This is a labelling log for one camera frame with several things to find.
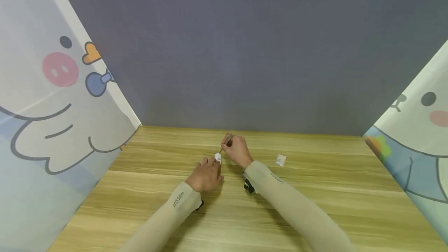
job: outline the person's right hand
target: person's right hand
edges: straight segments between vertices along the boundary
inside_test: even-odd
[[[234,135],[226,145],[225,141],[229,136],[229,133],[226,134],[221,141],[222,149],[234,163],[246,169],[254,161],[247,148],[246,140],[242,136]]]

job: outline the cartoon face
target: cartoon face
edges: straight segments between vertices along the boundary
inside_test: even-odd
[[[375,126],[417,152],[448,157],[448,47],[445,44]]]
[[[0,112],[27,120],[12,152],[45,160],[54,174],[120,148],[135,126],[106,90],[117,85],[105,65],[104,75],[94,69],[96,48],[77,38],[85,30],[74,33],[55,0],[3,0],[0,8]]]

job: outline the hand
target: hand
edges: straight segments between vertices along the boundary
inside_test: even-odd
[[[224,176],[219,175],[220,170],[221,164],[215,158],[204,157],[202,163],[196,163],[193,173],[185,182],[198,193],[211,191],[224,180]]]
[[[222,149],[234,163],[246,169],[254,161],[247,148],[246,140],[242,136],[234,135],[226,145],[225,141],[229,136],[230,134],[226,134],[221,141]]]

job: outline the person's left hand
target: person's left hand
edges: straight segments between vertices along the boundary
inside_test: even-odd
[[[219,175],[220,170],[221,164],[215,158],[204,157],[202,163],[196,163],[192,174],[185,182],[198,193],[211,191],[224,180],[224,176]]]

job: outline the cartoon eye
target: cartoon eye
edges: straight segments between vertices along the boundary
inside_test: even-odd
[[[427,92],[422,96],[422,105],[424,106],[431,106],[436,102],[436,94],[433,92]]]
[[[72,47],[72,41],[66,36],[61,36],[59,38],[59,42],[61,43],[62,47],[66,49],[70,49]]]

